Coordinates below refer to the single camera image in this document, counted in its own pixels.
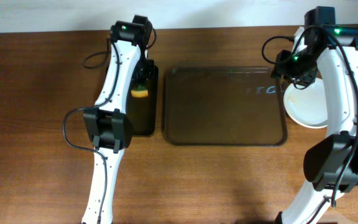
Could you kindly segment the green yellow sponge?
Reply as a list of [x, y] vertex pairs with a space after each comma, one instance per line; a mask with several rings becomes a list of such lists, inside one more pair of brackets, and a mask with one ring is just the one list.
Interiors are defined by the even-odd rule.
[[147, 89], [144, 90], [131, 90], [131, 96], [134, 98], [145, 98], [148, 97], [149, 91]]

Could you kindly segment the white plate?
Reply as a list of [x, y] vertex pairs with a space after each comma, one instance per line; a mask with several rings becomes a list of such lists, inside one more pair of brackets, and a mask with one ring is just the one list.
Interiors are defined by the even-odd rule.
[[289, 85], [283, 103], [289, 117], [301, 126], [320, 129], [328, 125], [324, 84], [320, 78], [304, 90]]

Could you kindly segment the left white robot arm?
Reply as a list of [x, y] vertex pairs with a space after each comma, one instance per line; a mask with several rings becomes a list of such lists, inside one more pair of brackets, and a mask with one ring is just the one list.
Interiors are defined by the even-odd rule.
[[149, 77], [154, 69], [147, 58], [153, 32], [147, 17], [132, 22], [118, 21], [110, 30], [111, 58], [101, 93], [94, 108], [85, 109], [83, 119], [94, 147], [91, 189], [82, 223], [112, 223], [112, 200], [117, 172], [124, 151], [132, 139], [132, 126], [126, 115], [131, 82]]

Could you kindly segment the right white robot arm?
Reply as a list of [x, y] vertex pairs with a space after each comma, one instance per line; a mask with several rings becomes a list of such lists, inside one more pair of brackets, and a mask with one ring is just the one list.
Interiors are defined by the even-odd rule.
[[304, 181], [275, 223], [317, 223], [337, 199], [358, 186], [358, 28], [312, 25], [300, 28], [293, 50], [281, 51], [273, 77], [305, 89], [323, 78], [326, 138], [307, 150]]

